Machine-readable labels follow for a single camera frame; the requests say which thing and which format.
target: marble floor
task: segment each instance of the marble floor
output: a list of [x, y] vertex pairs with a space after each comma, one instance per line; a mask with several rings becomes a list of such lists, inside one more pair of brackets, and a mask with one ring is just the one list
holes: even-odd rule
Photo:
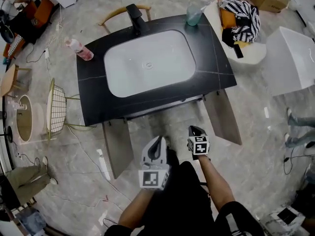
[[[38, 62], [26, 63], [26, 56], [32, 50], [27, 46], [17, 57], [15, 63], [21, 67], [32, 68], [31, 74], [21, 74], [23, 83], [29, 80], [27, 95], [32, 102], [44, 103], [49, 91], [49, 78], [55, 78], [56, 85], [65, 90], [66, 95], [78, 94], [76, 56], [65, 47], [63, 39], [68, 36], [83, 44], [106, 35], [98, 22], [110, 11], [131, 3], [152, 6], [152, 18], [185, 14], [189, 2], [200, 4], [211, 0], [78, 0], [66, 9], [57, 10], [45, 33], [38, 39], [28, 61], [37, 60], [49, 45], [50, 64], [46, 67], [45, 58]], [[279, 26], [302, 32], [303, 25], [299, 17], [290, 10], [279, 14], [260, 12], [262, 28], [260, 42], [265, 42]], [[58, 22], [63, 27], [56, 32]], [[108, 28], [116, 31], [130, 26], [128, 15], [120, 15], [108, 22]], [[143, 146], [156, 135], [170, 137], [173, 148], [178, 152], [180, 161], [191, 161], [187, 151], [187, 127], [197, 125], [204, 128], [210, 136], [210, 157], [213, 164], [230, 184], [236, 200], [247, 207], [252, 214], [262, 217], [283, 203], [290, 202], [299, 187], [308, 158], [293, 159], [291, 174], [284, 174], [284, 155], [291, 150], [284, 146], [285, 132], [301, 135], [307, 128], [289, 128], [285, 110], [291, 107], [298, 116], [310, 116], [315, 109], [315, 87], [298, 92], [272, 97], [263, 78], [263, 64], [240, 66], [231, 63], [237, 86], [228, 88], [234, 114], [239, 125], [242, 146], [238, 146], [215, 137], [209, 117], [202, 102], [189, 103], [170, 110], [137, 118], [130, 121], [129, 130], [134, 150], [134, 161], [117, 180], [107, 181], [99, 172], [99, 154], [97, 149], [106, 152], [102, 127], [86, 132], [74, 130], [78, 139], [64, 128], [62, 133], [47, 142], [23, 144], [18, 139], [15, 114], [7, 104], [7, 124], [12, 126], [14, 141], [19, 153], [23, 153], [34, 162], [35, 158], [48, 157], [52, 175], [57, 186], [48, 185], [35, 196], [36, 207], [47, 223], [72, 236], [102, 235], [106, 226], [104, 217], [118, 221], [122, 210], [139, 192], [137, 169]], [[264, 108], [269, 110], [266, 118]], [[69, 102], [67, 106], [69, 123], [83, 124], [80, 103]], [[15, 166], [28, 166], [31, 162], [22, 155], [16, 157], [14, 146], [11, 156]], [[294, 155], [303, 154], [303, 148], [294, 150]], [[192, 162], [200, 179], [203, 179], [200, 165]]]

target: black faucet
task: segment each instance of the black faucet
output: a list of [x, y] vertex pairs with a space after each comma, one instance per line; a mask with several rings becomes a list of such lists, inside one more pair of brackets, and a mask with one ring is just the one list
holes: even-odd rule
[[141, 18], [142, 13], [133, 3], [126, 7], [130, 20], [132, 22], [133, 30], [136, 35], [149, 31], [149, 27]]

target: black countertop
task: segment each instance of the black countertop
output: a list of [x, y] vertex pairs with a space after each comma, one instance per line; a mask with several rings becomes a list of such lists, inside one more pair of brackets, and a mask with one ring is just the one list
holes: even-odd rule
[[[129, 27], [86, 45], [94, 53], [91, 61], [77, 56], [79, 92], [86, 126], [236, 85], [230, 63], [204, 14], [194, 27], [186, 24], [186, 15], [156, 19], [147, 24], [150, 30], [144, 34], [135, 35]], [[186, 81], [129, 97], [114, 96], [108, 88], [103, 61], [107, 50], [166, 30], [178, 30], [185, 36], [196, 62], [194, 75]]]

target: cabinet door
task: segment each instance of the cabinet door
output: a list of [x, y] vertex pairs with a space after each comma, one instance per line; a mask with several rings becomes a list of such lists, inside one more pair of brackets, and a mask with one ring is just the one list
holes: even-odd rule
[[116, 179], [133, 160], [128, 122], [124, 119], [104, 122], [103, 131], [110, 166]]
[[203, 102], [207, 109], [215, 135], [232, 143], [242, 145], [240, 131], [224, 89], [206, 94]]

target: sink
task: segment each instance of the sink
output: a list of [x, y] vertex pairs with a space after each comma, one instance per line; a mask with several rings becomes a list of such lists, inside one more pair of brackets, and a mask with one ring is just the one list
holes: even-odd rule
[[104, 64], [109, 90], [121, 98], [188, 80], [196, 70], [186, 38], [177, 30], [114, 46]]

